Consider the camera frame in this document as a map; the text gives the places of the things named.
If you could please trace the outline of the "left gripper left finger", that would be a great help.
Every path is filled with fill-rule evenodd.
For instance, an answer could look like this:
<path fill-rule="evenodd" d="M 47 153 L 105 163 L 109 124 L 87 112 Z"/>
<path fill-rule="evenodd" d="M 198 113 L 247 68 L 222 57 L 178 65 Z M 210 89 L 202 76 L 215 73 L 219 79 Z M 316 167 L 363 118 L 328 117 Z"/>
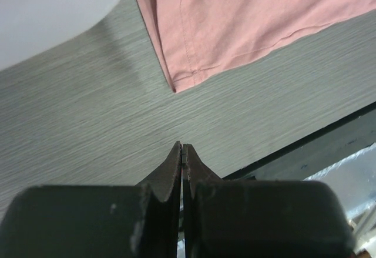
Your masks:
<path fill-rule="evenodd" d="M 167 158 L 137 187 L 142 188 L 142 220 L 135 246 L 138 257 L 176 257 L 182 180 L 182 145 L 176 142 Z"/>

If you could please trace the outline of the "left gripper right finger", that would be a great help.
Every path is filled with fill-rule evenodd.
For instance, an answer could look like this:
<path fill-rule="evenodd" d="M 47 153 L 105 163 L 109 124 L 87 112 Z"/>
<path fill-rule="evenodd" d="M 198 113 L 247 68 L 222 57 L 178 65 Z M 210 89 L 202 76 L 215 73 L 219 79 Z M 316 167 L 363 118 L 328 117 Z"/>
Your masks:
<path fill-rule="evenodd" d="M 222 182 L 199 158 L 193 145 L 182 146 L 182 184 L 183 184 L 183 228 L 186 257 L 192 257 L 194 240 L 197 236 L 195 195 L 198 184 Z"/>

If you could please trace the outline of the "pink printed t-shirt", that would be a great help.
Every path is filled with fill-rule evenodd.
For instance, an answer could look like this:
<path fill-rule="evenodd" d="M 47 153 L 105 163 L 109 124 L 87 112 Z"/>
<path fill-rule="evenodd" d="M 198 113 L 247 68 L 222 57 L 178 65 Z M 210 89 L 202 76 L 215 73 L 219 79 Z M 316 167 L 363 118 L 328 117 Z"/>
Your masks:
<path fill-rule="evenodd" d="M 175 93 L 375 9 L 375 0 L 137 3 L 166 81 Z"/>

